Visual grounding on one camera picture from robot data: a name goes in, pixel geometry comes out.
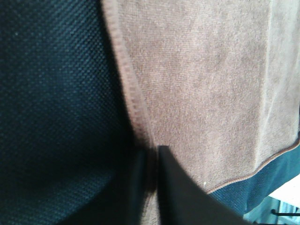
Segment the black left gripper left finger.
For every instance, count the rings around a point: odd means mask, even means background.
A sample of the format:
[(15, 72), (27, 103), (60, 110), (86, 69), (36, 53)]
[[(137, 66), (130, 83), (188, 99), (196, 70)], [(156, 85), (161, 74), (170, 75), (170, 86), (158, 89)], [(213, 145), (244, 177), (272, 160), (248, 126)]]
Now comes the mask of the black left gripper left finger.
[(58, 224), (139, 225), (146, 198), (146, 162), (145, 152), (135, 152), (98, 195)]

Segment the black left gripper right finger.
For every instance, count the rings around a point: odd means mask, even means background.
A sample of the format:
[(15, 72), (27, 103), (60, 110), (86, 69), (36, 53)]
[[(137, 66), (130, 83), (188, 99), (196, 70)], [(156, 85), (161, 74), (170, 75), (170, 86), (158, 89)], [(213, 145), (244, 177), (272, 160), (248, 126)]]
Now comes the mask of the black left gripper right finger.
[(199, 188), (167, 146), (158, 148), (157, 194), (163, 225), (248, 224)]

